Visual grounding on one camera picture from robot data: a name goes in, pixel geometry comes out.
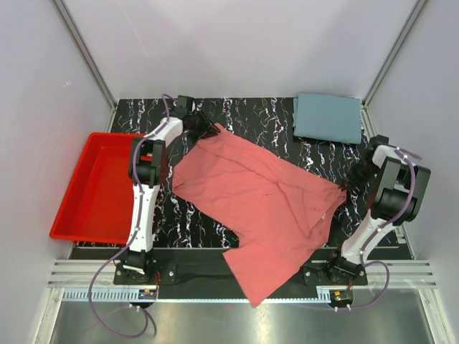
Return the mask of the pink t shirt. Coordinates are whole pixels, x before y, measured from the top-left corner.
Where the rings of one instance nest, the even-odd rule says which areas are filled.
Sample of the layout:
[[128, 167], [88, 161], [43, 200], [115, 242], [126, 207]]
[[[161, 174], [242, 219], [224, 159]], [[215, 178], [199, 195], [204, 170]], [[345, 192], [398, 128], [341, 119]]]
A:
[[224, 259], [245, 297], [260, 305], [327, 241], [346, 200], [337, 184], [221, 130], [173, 169], [172, 190], [233, 231]]

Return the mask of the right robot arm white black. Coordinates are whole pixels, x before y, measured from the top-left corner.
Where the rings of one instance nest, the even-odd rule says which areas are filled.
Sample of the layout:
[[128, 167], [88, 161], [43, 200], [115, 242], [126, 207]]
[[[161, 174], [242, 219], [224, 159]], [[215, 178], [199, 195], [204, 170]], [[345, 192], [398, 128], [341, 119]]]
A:
[[335, 250], [323, 268], [328, 281], [345, 285], [365, 275], [365, 261], [391, 231], [419, 214], [431, 170], [413, 160], [422, 158], [383, 135], [370, 138], [363, 158], [341, 182], [347, 191], [371, 183], [367, 213], [358, 229]]

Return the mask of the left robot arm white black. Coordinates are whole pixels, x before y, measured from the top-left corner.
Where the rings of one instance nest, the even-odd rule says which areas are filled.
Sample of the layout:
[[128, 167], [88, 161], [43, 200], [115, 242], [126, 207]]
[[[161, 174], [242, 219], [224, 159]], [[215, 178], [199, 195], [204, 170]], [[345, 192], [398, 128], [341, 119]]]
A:
[[153, 218], [161, 185], [168, 176], [167, 148], [183, 133], [195, 140], [220, 129], [198, 108], [194, 98], [180, 95], [165, 106], [165, 117], [143, 137], [134, 138], [128, 175], [133, 182], [131, 230], [116, 258], [116, 285], [146, 285], [159, 279], [153, 259]]

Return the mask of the folded blue t shirt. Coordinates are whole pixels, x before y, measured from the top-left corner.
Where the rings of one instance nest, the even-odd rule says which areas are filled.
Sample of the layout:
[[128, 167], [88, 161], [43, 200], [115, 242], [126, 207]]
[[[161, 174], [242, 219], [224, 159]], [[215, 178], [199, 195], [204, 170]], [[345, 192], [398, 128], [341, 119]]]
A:
[[293, 99], [293, 134], [346, 144], [361, 142], [361, 100], [301, 93]]

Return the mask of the red plastic bin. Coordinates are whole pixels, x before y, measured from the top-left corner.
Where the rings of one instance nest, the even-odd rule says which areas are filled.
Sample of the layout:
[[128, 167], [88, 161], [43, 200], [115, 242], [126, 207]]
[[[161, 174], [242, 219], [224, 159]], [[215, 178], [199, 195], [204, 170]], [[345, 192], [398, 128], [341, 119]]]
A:
[[49, 236], [71, 242], [126, 244], [133, 210], [128, 176], [139, 134], [92, 133], [82, 150]]

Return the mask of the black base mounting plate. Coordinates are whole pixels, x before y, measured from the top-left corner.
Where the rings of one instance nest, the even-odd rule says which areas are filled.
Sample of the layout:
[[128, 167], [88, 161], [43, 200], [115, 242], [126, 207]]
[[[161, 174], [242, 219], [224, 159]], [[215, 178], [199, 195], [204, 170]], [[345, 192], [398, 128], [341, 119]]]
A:
[[[224, 260], [224, 249], [154, 249], [147, 257], [147, 273], [115, 266], [116, 285], [159, 286], [162, 299], [246, 300]], [[338, 250], [319, 249], [299, 270], [265, 300], [300, 300], [318, 296], [317, 287], [367, 286], [362, 266], [345, 262]]]

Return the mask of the right aluminium frame post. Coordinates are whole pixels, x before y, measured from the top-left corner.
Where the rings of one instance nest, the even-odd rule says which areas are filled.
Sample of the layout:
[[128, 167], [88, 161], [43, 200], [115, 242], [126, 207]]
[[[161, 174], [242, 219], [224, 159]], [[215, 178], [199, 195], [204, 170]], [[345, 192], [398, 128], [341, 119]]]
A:
[[402, 25], [402, 28], [400, 29], [399, 34], [397, 35], [397, 38], [392, 44], [389, 53], [385, 57], [383, 64], [377, 73], [377, 76], [371, 84], [368, 92], [362, 99], [362, 105], [365, 108], [369, 107], [370, 103], [376, 96], [377, 91], [382, 86], [384, 79], [389, 73], [392, 65], [395, 63], [396, 58], [402, 51], [402, 48], [404, 47], [406, 41], [408, 40], [413, 29], [415, 28], [415, 25], [420, 20], [429, 3], [429, 0], [416, 0], [416, 2], [414, 3], [414, 6], [412, 7], [408, 17]]

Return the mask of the aluminium frame post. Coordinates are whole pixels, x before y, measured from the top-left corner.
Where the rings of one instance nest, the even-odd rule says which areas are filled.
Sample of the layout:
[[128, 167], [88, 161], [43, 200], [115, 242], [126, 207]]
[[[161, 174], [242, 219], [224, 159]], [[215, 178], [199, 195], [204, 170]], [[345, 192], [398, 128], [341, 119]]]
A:
[[376, 96], [377, 91], [382, 86], [384, 79], [389, 73], [392, 65], [395, 63], [396, 58], [402, 51], [402, 48], [404, 47], [406, 41], [408, 40], [413, 29], [415, 28], [415, 25], [420, 20], [429, 3], [429, 0], [416, 0], [416, 2], [414, 3], [414, 6], [412, 7], [408, 17], [402, 25], [402, 28], [400, 29], [399, 34], [397, 35], [397, 38], [392, 44], [389, 53], [385, 57], [383, 64], [377, 73], [377, 76], [371, 84], [368, 92], [362, 99], [362, 105], [365, 108], [369, 107], [370, 103]]
[[71, 37], [77, 51], [82, 57], [83, 62], [85, 63], [89, 73], [91, 74], [95, 84], [98, 86], [99, 91], [101, 92], [103, 98], [107, 102], [109, 108], [114, 110], [118, 101], [113, 96], [110, 91], [107, 82], [104, 80], [100, 69], [98, 68], [88, 46], [85, 43], [85, 40], [77, 27], [77, 23], [72, 17], [70, 10], [68, 9], [65, 1], [63, 0], [51, 0], [53, 7], [55, 8], [58, 16], [62, 20], [68, 34]]

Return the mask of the left aluminium frame post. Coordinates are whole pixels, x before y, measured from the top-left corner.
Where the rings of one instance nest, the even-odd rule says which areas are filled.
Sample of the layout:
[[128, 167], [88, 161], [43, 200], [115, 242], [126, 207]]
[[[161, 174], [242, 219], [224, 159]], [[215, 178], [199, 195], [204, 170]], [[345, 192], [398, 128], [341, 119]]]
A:
[[68, 9], [65, 1], [63, 0], [51, 0], [53, 7], [55, 8], [58, 16], [62, 20], [68, 34], [71, 37], [77, 51], [82, 57], [83, 62], [85, 63], [89, 73], [91, 74], [95, 84], [98, 86], [99, 91], [101, 92], [103, 98], [107, 102], [109, 108], [114, 110], [118, 101], [113, 96], [110, 91], [107, 82], [104, 80], [100, 69], [98, 68], [88, 46], [85, 43], [85, 40], [77, 27], [77, 23], [72, 17], [70, 10]]

